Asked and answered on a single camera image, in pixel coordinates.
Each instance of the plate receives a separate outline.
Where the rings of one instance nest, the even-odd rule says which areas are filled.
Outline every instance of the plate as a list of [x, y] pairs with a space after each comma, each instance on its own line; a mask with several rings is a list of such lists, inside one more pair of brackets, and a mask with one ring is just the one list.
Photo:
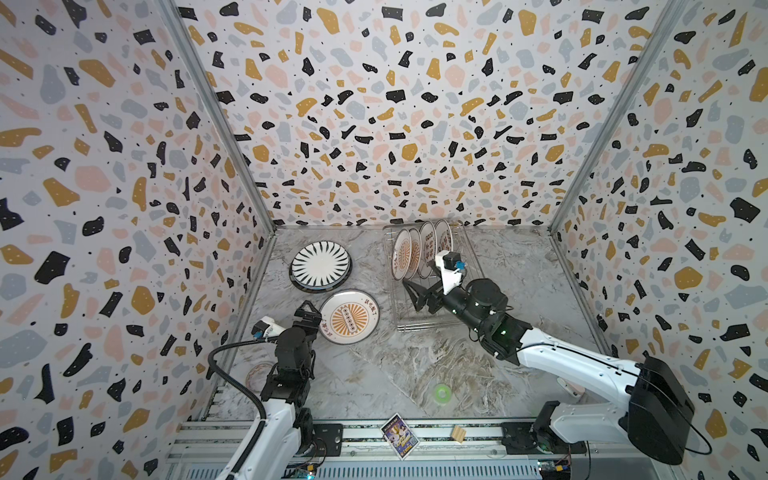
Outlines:
[[435, 238], [437, 239], [437, 253], [443, 250], [453, 251], [453, 235], [451, 234], [451, 226], [445, 220], [440, 220], [435, 223]]
[[408, 230], [400, 230], [395, 238], [395, 247], [392, 249], [392, 276], [395, 280], [402, 280], [411, 263], [411, 234]]
[[304, 292], [321, 293], [340, 286], [352, 272], [352, 259], [338, 243], [320, 241], [307, 245], [290, 264], [291, 283]]
[[411, 236], [411, 261], [408, 264], [408, 271], [406, 271], [406, 279], [411, 279], [416, 274], [419, 261], [422, 258], [422, 236], [415, 228], [408, 230], [408, 233]]
[[419, 276], [429, 278], [432, 275], [432, 268], [429, 262], [435, 259], [437, 242], [435, 242], [435, 226], [430, 222], [424, 222], [419, 229], [419, 235], [422, 238], [422, 258], [419, 259]]
[[357, 343], [379, 323], [379, 305], [368, 293], [344, 290], [333, 294], [320, 307], [320, 332], [340, 345]]

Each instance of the purple card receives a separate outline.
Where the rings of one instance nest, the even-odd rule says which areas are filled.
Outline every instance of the purple card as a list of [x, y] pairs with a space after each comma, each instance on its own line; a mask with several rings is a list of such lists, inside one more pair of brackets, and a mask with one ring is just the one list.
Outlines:
[[401, 460], [419, 444], [419, 439], [397, 413], [382, 427], [382, 432]]

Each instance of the terrazzo patterned wall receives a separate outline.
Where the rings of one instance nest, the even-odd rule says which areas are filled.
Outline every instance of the terrazzo patterned wall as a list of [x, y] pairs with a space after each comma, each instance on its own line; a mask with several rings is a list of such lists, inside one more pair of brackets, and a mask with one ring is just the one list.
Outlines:
[[151, 3], [0, 15], [0, 477], [158, 478], [261, 226]]
[[277, 224], [546, 224], [664, 6], [179, 0]]
[[767, 8], [690, 2], [557, 233], [613, 354], [694, 401], [696, 480], [768, 470]]

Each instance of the green ring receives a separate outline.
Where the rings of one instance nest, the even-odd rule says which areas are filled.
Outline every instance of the green ring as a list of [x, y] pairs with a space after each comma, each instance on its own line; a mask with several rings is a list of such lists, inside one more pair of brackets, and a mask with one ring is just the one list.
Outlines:
[[439, 405], [445, 405], [451, 401], [451, 387], [445, 383], [439, 383], [435, 387], [435, 402]]

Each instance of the marble countertop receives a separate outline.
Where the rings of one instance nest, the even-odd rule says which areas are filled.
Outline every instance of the marble countertop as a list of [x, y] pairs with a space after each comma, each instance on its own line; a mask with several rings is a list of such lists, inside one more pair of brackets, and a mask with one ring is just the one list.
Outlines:
[[[384, 419], [396, 412], [411, 419], [530, 417], [548, 400], [572, 402], [553, 375], [493, 360], [469, 339], [465, 326], [397, 331], [382, 230], [285, 229], [277, 235], [243, 339], [250, 338], [251, 326], [262, 316], [289, 326], [304, 300], [319, 309], [333, 294], [304, 293], [288, 279], [293, 256], [317, 240], [342, 244], [353, 259], [353, 271], [340, 290], [363, 290], [381, 310], [376, 330], [359, 343], [340, 346], [322, 336], [314, 342], [316, 378], [306, 406], [315, 419]], [[468, 227], [468, 236], [485, 275], [509, 297], [513, 316], [565, 341], [597, 349], [546, 230]], [[238, 349], [230, 374], [260, 392], [276, 361], [273, 350], [271, 345]], [[439, 383], [452, 389], [445, 405], [433, 399]], [[224, 386], [214, 403], [209, 420], [255, 416], [253, 405], [231, 386]]]

